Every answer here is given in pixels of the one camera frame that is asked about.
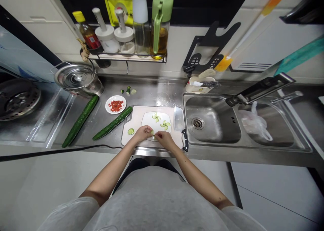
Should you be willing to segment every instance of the stainless steel pot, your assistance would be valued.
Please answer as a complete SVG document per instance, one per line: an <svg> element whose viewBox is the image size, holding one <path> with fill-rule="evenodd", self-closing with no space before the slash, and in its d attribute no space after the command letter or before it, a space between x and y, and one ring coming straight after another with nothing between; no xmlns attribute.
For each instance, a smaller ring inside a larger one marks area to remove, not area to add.
<svg viewBox="0 0 324 231"><path fill-rule="evenodd" d="M61 67L56 73L53 73L52 70L59 65L51 69L55 82L61 88L72 94L79 94L86 98L91 98L94 95L100 96L102 94L104 86L96 75L93 64L92 68L83 64L67 64Z"/></svg>

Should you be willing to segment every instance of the black pants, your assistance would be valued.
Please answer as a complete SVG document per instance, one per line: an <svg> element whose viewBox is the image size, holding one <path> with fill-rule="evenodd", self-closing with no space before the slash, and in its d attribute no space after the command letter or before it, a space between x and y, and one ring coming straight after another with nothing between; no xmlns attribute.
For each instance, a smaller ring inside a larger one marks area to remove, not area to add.
<svg viewBox="0 0 324 231"><path fill-rule="evenodd" d="M131 163L128 165L127 169L125 170L124 174L122 175L122 177L117 182L117 184L115 186L115 189L114 189L112 194L115 194L115 191L118 189L118 187L121 185L123 180L131 172L133 172L134 170L137 170L137 169L146 168L148 166L150 166L150 163L148 161L146 161L145 159L143 159L143 158L135 158L134 160L132 160ZM181 174L179 174L179 172L173 167L173 165L166 159L162 159L162 160L158 161L154 166L162 167L162 168L165 168L165 169L170 170L172 172L175 172L184 180L184 178L181 176Z"/></svg>

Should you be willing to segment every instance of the chopped red chili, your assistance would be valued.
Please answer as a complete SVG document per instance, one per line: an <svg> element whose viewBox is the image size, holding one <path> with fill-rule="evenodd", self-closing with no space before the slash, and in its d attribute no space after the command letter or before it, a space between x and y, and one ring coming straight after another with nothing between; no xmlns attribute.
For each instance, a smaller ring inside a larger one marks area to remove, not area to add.
<svg viewBox="0 0 324 231"><path fill-rule="evenodd" d="M108 104L108 106L111 108L112 112L118 112L122 109L123 103L124 101L116 100L116 101L111 101L110 104Z"/></svg>

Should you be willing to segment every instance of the kitchen sink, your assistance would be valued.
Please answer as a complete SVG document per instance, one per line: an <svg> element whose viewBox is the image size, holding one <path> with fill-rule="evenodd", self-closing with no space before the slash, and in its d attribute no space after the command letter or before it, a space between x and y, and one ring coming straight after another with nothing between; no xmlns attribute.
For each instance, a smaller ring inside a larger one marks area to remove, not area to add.
<svg viewBox="0 0 324 231"><path fill-rule="evenodd" d="M273 105L273 97L258 100L257 113L267 122L272 141L249 134L239 110L251 111L250 105L230 107L230 95L184 94L185 121L190 144L201 146L246 147L278 151L310 152L311 145L283 103Z"/></svg>
<svg viewBox="0 0 324 231"><path fill-rule="evenodd" d="M223 98L191 97L185 109L190 143L232 144L240 140L241 130L234 110Z"/></svg>
<svg viewBox="0 0 324 231"><path fill-rule="evenodd" d="M267 131L272 141L267 141L258 134L249 134L257 143L264 146L290 147L294 144L294 136L280 111L268 104L258 103L256 111L267 122ZM240 105L239 110L251 111L251 105Z"/></svg>

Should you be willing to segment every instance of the pot handle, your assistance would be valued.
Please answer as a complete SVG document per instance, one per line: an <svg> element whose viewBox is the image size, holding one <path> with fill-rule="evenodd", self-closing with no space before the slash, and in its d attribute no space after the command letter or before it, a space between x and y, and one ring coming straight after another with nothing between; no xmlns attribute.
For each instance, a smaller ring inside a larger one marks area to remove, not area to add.
<svg viewBox="0 0 324 231"><path fill-rule="evenodd" d="M89 60L91 62L92 65L92 71L94 72L94 74L97 74L97 69L95 68L93 62L91 60Z"/></svg>
<svg viewBox="0 0 324 231"><path fill-rule="evenodd" d="M65 61L64 61L64 62L61 62L60 64L57 64L57 65L54 66L52 69L50 69L51 73L52 73L53 75L55 75L56 72L53 72L54 68L57 69L57 67L60 66L60 65L62 65L63 63L67 63L67 64L71 65L71 63L69 63L69 62L65 62Z"/></svg>

